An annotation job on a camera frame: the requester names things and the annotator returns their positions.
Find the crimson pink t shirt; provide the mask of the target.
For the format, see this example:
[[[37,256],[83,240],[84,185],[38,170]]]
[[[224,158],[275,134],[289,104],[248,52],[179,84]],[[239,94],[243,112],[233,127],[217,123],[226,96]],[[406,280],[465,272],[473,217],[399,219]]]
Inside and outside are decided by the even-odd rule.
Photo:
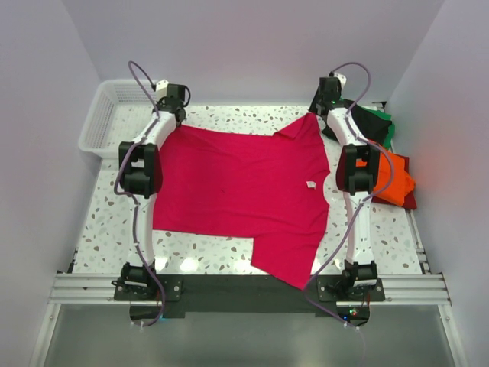
[[[272,135],[183,126],[159,154],[154,229],[250,238],[254,267],[306,286],[329,213],[329,162],[315,115]]]

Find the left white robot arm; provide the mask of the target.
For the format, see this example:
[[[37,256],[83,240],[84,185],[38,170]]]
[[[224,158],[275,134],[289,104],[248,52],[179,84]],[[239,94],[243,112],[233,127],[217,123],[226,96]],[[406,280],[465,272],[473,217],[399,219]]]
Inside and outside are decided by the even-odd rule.
[[[153,248],[153,214],[157,193],[163,184],[159,150],[169,135],[186,119],[191,95],[182,84],[161,80],[153,86],[155,98],[151,119],[131,141],[118,146],[119,172],[114,192],[131,205],[130,248],[120,278],[113,284],[142,300],[161,294]]]

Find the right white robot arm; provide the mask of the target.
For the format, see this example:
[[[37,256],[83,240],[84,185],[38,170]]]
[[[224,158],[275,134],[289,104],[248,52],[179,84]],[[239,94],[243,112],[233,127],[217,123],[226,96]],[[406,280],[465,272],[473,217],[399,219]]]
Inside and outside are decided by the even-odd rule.
[[[377,184],[380,153],[367,143],[342,100],[346,77],[331,72],[319,79],[312,111],[325,120],[342,146],[335,182],[347,210],[347,252],[336,294],[358,300],[377,283],[377,265],[371,245],[370,206]]]

